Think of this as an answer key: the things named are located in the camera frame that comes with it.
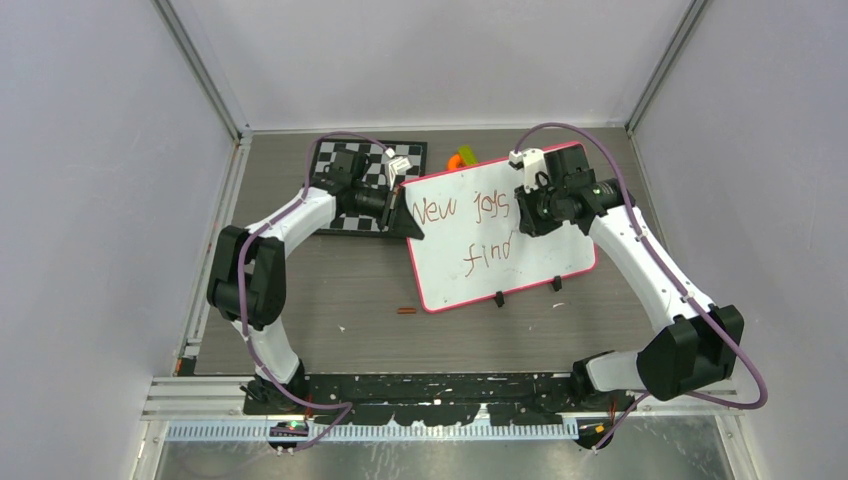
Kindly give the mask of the pink framed whiteboard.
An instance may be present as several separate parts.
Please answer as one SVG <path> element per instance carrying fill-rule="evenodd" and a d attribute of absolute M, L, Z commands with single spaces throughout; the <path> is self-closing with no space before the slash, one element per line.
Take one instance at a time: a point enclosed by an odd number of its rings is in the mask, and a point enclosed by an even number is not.
<path fill-rule="evenodd" d="M 592 240 L 564 224 L 538 238 L 519 230 L 516 188 L 524 175 L 505 157 L 404 183 L 423 239 L 407 245 L 422 307 L 429 313 L 592 270 Z"/>

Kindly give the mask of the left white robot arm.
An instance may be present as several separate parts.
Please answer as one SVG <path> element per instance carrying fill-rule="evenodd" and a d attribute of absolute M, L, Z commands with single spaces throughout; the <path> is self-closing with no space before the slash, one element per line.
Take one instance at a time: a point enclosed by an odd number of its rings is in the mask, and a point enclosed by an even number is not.
<path fill-rule="evenodd" d="M 342 150 L 328 166 L 309 168 L 304 186 L 276 212 L 245 228 L 227 226 L 218 235 L 207 301 L 238 330 L 254 360 L 248 396 L 284 414 L 298 412 L 309 392 L 305 367 L 282 320 L 289 255 L 341 216 L 370 218 L 400 238 L 425 236 L 396 184 L 411 160 L 387 146 L 381 154 L 387 161 L 384 185 L 367 181 L 368 154 Z"/>

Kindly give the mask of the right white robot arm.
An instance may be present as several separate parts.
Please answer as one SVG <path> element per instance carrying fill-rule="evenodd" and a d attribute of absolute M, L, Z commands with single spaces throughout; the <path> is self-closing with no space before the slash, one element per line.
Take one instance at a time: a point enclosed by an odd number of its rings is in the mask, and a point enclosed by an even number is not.
<path fill-rule="evenodd" d="M 695 287 L 658 244 L 633 197 L 616 178 L 600 180 L 585 148 L 512 151 L 523 174 L 515 190 L 519 230 L 533 238 L 571 226 L 614 262 L 655 332 L 640 350 L 603 352 L 572 367 L 571 397 L 596 410 L 611 391 L 640 391 L 671 400 L 731 377 L 744 319 Z"/>

